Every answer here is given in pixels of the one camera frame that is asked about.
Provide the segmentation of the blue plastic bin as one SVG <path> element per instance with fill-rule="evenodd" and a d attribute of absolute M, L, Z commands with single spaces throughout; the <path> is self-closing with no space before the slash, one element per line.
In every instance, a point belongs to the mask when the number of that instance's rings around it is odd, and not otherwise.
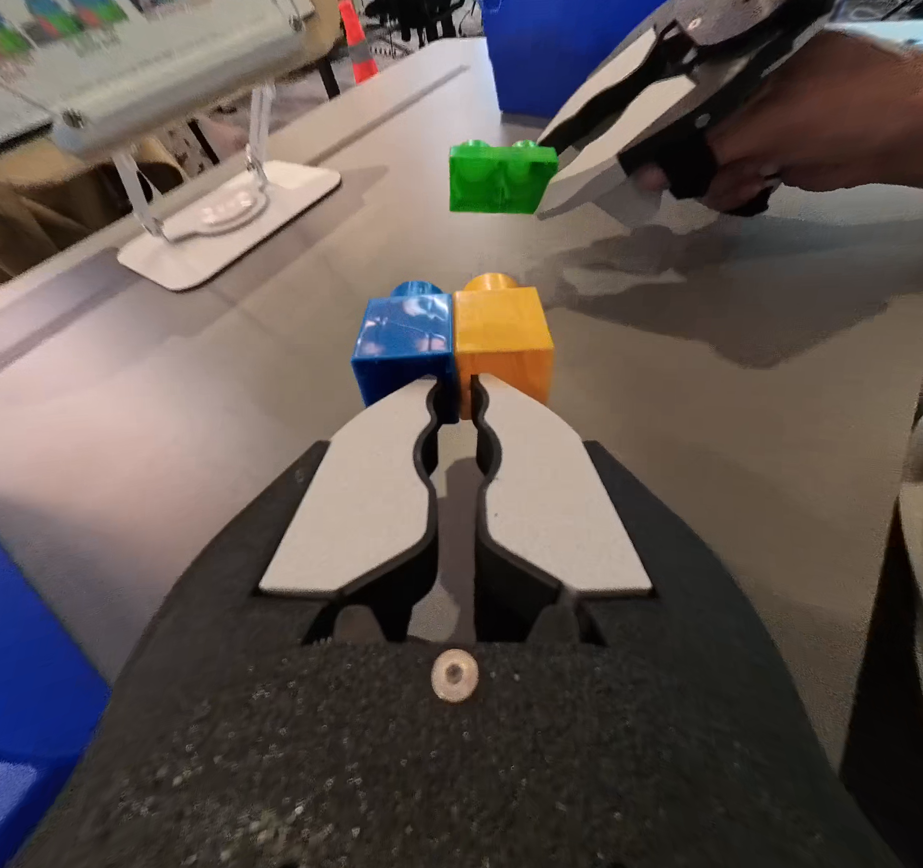
<path fill-rule="evenodd" d="M 1 865 L 29 839 L 86 751 L 110 688 L 1 551 Z"/>
<path fill-rule="evenodd" d="M 499 109 L 549 119 L 667 0 L 479 0 Z"/>

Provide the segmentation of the yellow single-stud toy block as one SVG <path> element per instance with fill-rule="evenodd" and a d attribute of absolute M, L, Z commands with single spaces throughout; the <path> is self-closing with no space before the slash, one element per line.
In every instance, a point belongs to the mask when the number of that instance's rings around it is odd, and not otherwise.
<path fill-rule="evenodd" d="M 537 289 L 508 274 L 485 273 L 453 295 L 460 417 L 470 420 L 471 380 L 489 374 L 547 404 L 555 345 Z"/>

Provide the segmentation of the green two-stud toy block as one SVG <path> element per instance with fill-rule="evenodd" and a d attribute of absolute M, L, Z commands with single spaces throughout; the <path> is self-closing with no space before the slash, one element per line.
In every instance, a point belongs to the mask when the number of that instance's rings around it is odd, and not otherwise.
<path fill-rule="evenodd" d="M 493 146 L 470 139 L 449 150 L 449 210 L 457 214 L 535 214 L 559 157 L 532 140 Z"/>

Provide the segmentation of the blue single-stud toy block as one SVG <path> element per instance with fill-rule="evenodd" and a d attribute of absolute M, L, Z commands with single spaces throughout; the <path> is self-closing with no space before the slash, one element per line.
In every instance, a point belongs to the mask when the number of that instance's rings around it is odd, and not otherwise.
<path fill-rule="evenodd" d="M 444 424 L 458 423 L 453 295 L 429 282 L 408 281 L 386 297 L 369 299 L 351 365 L 365 407 L 412 381 L 434 377 L 437 416 Z"/>

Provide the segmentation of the printed instruction sheet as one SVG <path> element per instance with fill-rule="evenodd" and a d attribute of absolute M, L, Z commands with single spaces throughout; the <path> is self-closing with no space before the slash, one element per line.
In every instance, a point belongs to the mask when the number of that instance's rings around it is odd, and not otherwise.
<path fill-rule="evenodd" d="M 36 109 L 153 67 L 211 62 L 228 44 L 290 32 L 304 0 L 2 0 L 2 91 Z"/>

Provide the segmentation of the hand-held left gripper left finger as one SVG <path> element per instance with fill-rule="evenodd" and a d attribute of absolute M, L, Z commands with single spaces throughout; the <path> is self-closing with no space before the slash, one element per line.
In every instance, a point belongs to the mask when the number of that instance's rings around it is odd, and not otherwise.
<path fill-rule="evenodd" d="M 316 601 L 308 632 L 332 634 L 340 611 L 367 608 L 386 641 L 404 641 L 437 578 L 435 377 L 365 408 L 330 439 L 259 582 L 270 597 Z"/>

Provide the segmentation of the person's right forearm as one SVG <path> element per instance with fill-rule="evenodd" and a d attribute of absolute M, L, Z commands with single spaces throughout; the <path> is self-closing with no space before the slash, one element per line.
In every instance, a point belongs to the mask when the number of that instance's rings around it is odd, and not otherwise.
<path fill-rule="evenodd" d="M 881 124 L 886 181 L 922 188 L 922 53 L 897 54 L 878 78 L 882 91 Z"/>

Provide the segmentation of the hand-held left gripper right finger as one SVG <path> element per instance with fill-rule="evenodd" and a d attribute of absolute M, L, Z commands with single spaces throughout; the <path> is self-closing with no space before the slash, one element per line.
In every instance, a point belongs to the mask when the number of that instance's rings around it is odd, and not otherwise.
<path fill-rule="evenodd" d="M 491 374 L 472 380 L 478 641 L 605 641 L 594 601 L 652 581 L 580 435 Z"/>

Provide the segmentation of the person's beige trousers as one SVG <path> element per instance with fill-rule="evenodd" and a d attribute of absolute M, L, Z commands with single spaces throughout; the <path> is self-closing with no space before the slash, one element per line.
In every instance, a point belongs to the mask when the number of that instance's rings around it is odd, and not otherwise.
<path fill-rule="evenodd" d="M 898 513 L 908 554 L 922 556 L 922 419 L 918 419 L 907 443 Z"/>

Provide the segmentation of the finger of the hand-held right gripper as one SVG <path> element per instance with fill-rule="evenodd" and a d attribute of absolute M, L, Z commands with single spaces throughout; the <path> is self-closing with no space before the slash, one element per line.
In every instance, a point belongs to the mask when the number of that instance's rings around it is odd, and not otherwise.
<path fill-rule="evenodd" d="M 593 204 L 627 228 L 650 224 L 658 214 L 663 190 L 640 188 L 618 155 L 695 87 L 685 75 L 645 87 L 615 122 L 548 183 L 536 215 L 545 220 Z"/>
<path fill-rule="evenodd" d="M 679 25 L 650 28 L 611 54 L 583 82 L 539 137 L 561 154 L 588 150 L 600 139 L 602 154 L 675 154 L 696 147 L 696 136 L 662 138 L 662 119 L 698 84 L 698 43 Z"/>

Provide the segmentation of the orange traffic cone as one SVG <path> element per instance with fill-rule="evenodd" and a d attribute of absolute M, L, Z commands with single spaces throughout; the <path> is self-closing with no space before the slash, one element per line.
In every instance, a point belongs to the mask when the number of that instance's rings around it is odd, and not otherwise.
<path fill-rule="evenodd" d="M 352 74 L 356 85 L 377 76 L 378 66 L 352 0 L 339 0 L 340 20 L 348 45 Z"/>

